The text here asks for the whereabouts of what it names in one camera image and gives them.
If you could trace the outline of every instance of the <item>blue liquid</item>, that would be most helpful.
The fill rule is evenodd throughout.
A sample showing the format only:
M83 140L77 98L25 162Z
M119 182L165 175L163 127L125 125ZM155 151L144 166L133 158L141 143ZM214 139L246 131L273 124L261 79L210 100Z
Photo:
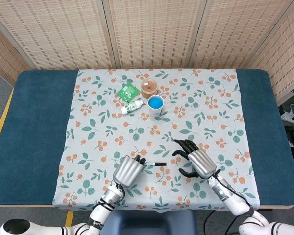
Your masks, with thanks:
M153 109L159 109L163 105L163 101L159 97L152 97L148 104Z

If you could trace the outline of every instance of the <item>white paper cup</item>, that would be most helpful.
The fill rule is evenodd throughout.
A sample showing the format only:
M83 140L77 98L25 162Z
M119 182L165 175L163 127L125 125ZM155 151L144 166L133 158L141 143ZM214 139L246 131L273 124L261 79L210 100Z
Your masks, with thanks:
M153 106L153 101L151 101L151 100L153 100L153 99L158 99L158 100L160 100L160 101L162 102L161 107L159 107L159 108L154 108L154 107L152 107L152 106ZM151 97L148 99L148 102L147 102L147 105L148 105L148 107L149 107L149 114L150 114L151 116L158 116L158 115L160 115L161 110L162 110L164 104L165 104L165 101L163 100L163 98L162 98L161 96L159 96L159 95L153 95L153 96L151 96Z

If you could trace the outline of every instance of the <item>brown liquid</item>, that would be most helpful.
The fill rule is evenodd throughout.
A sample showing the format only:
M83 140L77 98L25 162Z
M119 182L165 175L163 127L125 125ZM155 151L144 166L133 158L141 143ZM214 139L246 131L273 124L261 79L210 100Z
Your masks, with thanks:
M157 92L157 83L154 83L152 81L146 82L148 85L143 84L142 85L142 97L145 99L149 99L153 94Z

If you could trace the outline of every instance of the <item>woven wall panel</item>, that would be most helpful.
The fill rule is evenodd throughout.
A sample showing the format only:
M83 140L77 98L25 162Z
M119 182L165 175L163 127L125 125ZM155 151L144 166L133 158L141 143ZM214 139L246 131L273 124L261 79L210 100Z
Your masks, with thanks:
M243 66L286 5L288 0L212 0L189 67Z
M203 0L109 0L121 68L180 68Z
M30 66L0 31L0 75L12 85Z
M250 68L268 72L276 97L294 83L294 6L265 41Z
M111 68L96 1L0 1L0 21L39 69Z

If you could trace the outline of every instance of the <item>marker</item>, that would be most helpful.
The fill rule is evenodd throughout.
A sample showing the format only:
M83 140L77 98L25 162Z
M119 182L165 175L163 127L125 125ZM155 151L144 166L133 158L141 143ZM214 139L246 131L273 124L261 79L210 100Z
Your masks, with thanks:
M144 163L144 165L153 165L153 166L166 166L167 163Z

